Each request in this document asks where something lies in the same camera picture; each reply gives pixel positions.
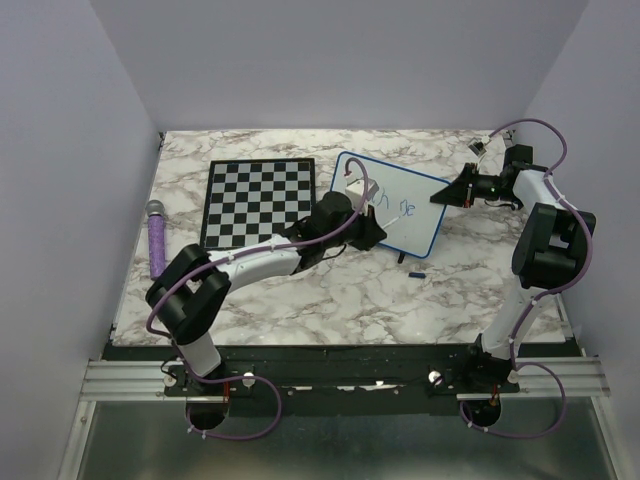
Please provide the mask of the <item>blue framed whiteboard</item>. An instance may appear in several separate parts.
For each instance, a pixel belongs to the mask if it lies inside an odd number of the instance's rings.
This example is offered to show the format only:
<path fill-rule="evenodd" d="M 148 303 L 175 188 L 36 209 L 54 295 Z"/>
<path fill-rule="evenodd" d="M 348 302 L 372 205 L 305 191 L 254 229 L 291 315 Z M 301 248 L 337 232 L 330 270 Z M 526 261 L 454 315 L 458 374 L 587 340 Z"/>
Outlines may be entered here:
<path fill-rule="evenodd" d="M 428 257 L 446 211 L 444 205 L 431 203 L 430 196 L 449 182 L 408 167 L 343 151 L 336 160 L 330 185 L 332 191 L 344 193 L 348 183 L 362 178 L 359 166 L 346 164 L 350 158 L 360 160 L 369 180 L 375 180 L 379 186 L 379 191 L 369 201 L 375 208 L 378 224 L 382 227 L 389 220 L 402 217 L 384 229 L 387 238 L 379 244 L 417 258 Z"/>

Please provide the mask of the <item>white blue whiteboard marker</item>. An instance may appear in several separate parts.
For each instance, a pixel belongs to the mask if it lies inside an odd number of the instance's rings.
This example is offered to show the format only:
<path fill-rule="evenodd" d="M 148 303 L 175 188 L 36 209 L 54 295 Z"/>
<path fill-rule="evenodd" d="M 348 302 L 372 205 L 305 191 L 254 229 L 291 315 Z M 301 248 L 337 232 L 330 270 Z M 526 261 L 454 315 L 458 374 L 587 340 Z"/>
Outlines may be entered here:
<path fill-rule="evenodd" d="M 397 221 L 399 221 L 402 217 L 401 216 L 397 216 L 395 218 L 393 218 L 392 220 L 389 220 L 387 223 L 385 223 L 382 228 L 383 229 L 387 229 L 388 227 L 390 227 L 391 225 L 393 225 L 394 223 L 396 223 Z"/>

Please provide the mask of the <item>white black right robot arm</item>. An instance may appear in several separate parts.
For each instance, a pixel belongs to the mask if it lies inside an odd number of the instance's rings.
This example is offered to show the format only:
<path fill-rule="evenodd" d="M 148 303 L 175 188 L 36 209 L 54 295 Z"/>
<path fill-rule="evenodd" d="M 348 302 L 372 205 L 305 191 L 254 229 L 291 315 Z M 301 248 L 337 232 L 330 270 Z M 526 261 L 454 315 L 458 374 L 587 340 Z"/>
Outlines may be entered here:
<path fill-rule="evenodd" d="M 569 205 L 548 169 L 533 161 L 533 148 L 506 149 L 498 175 L 467 163 L 458 177 L 433 194 L 434 204 L 469 208 L 477 199 L 504 201 L 528 213 L 512 255 L 515 283 L 491 324 L 468 347 L 456 380 L 480 392 L 513 376 L 514 359 L 548 299 L 574 285 L 590 259 L 596 218 Z"/>

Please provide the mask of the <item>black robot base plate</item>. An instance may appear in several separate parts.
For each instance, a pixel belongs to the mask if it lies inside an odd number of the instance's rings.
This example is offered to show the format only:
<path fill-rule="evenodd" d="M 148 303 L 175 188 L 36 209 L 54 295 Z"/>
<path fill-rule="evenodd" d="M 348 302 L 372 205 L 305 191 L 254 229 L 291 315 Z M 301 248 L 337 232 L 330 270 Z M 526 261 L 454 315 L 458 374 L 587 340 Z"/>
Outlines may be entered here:
<path fill-rule="evenodd" d="M 191 378 L 181 365 L 166 377 L 168 397 L 233 416 L 454 415 L 458 399 L 516 393 L 508 381 L 469 390 L 456 380 L 467 344 L 228 346 L 212 373 L 215 384 Z"/>

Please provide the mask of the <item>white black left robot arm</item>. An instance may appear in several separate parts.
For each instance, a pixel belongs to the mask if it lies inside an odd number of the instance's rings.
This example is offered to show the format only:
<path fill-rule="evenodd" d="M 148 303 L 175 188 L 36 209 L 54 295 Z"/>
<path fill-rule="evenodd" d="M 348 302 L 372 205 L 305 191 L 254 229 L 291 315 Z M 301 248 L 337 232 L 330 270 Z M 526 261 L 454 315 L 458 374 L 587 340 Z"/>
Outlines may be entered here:
<path fill-rule="evenodd" d="M 311 213 L 259 244 L 207 252 L 197 244 L 184 247 L 145 295 L 162 334 L 190 367 L 187 382 L 201 395 L 214 393 L 223 363 L 210 328 L 230 293 L 272 277 L 306 271 L 324 260 L 328 249 L 351 246 L 368 251 L 387 234 L 375 208 L 358 206 L 339 192 L 329 192 Z"/>

